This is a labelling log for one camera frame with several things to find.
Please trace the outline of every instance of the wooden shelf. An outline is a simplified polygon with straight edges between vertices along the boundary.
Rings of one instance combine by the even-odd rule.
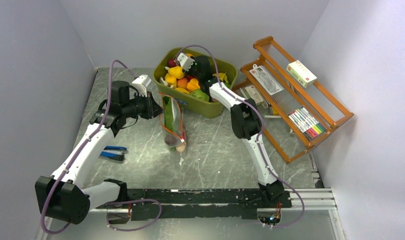
[[[264,131],[264,135],[269,139],[272,145],[276,148],[279,154],[283,157],[287,164],[303,156],[308,151],[312,150],[323,142],[329,135],[335,132],[340,126],[348,121],[354,113],[350,112],[344,107],[326,88],[317,80],[313,83],[313,86],[322,93],[322,95],[329,100],[342,114],[338,120],[334,120],[313,98],[307,93],[294,78],[288,74],[286,67],[289,63],[295,62],[295,59],[286,52],[274,39],[269,36],[256,41],[253,47],[260,53],[258,59],[250,62],[241,67],[241,72],[246,76],[246,80],[233,87],[233,90],[237,90],[249,84],[253,84],[268,103],[274,107],[282,119],[288,124],[288,126],[294,131],[295,135],[305,145],[305,150],[289,157],[281,146],[275,141],[273,136],[267,131]],[[275,78],[275,80],[284,88],[284,90],[269,95],[268,92],[262,87],[262,85],[253,77],[250,70],[253,69],[253,65],[264,66],[266,70]],[[321,123],[326,131],[316,136],[313,139],[307,139],[305,135],[298,129],[298,127],[288,118],[290,111],[294,111],[299,107],[305,107],[319,123]]]

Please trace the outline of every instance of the blue stapler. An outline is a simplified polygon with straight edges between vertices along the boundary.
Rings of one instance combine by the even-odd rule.
[[[100,156],[121,162],[125,159],[127,150],[124,146],[106,146]]]

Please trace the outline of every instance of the plastic bag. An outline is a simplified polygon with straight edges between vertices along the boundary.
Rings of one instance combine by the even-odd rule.
[[[181,107],[174,97],[160,93],[164,113],[159,115],[164,131],[164,142],[169,149],[185,151],[186,134]]]

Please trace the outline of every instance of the marble surface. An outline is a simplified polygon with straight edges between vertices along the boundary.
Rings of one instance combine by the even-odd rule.
[[[137,76],[152,75],[152,68],[134,68]],[[108,68],[97,72],[86,105],[76,143],[82,138],[92,114],[107,98]],[[115,68],[113,80],[131,82],[133,78],[123,68]],[[155,83],[149,90],[157,92]],[[95,159],[84,187],[100,184],[112,178],[127,183],[128,188],[257,188],[257,175],[250,154],[232,132],[231,116],[226,109],[213,119],[183,111],[187,147],[182,156],[167,149],[158,117],[139,119],[136,125],[120,131],[110,145],[127,147],[121,163],[99,157]],[[289,155],[299,153],[303,144],[282,119],[266,119],[266,127]],[[312,162],[308,154],[286,164],[264,137],[270,161],[279,176],[295,188],[314,188]]]

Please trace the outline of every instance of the green basket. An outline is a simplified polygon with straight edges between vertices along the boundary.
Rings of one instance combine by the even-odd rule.
[[[179,105],[185,109],[189,109],[194,113],[201,114],[209,119],[215,118],[219,116],[222,113],[223,110],[223,105],[220,102],[207,102],[203,101],[201,99],[198,99],[193,96],[189,96],[183,92],[176,91],[168,86],[163,85],[162,83],[159,82],[160,77],[165,77],[167,70],[165,67],[167,66],[167,63],[169,59],[172,59],[176,56],[176,54],[181,50],[181,47],[173,48],[170,50],[166,56],[161,60],[161,62],[158,64],[158,66],[154,70],[154,82],[157,84],[158,91],[160,91],[163,94],[168,94],[172,97],[174,97]],[[192,54],[195,57],[200,56],[200,55],[205,55],[197,51],[193,51],[190,49],[185,49],[183,51],[186,54]],[[211,70],[213,73],[216,72],[213,60],[211,57],[208,58],[210,61],[211,65]],[[230,83],[230,87],[235,84],[235,81],[237,80],[238,77],[238,70],[230,63],[222,61],[220,59],[215,59],[218,67],[218,72],[219,73],[226,73],[227,79]]]

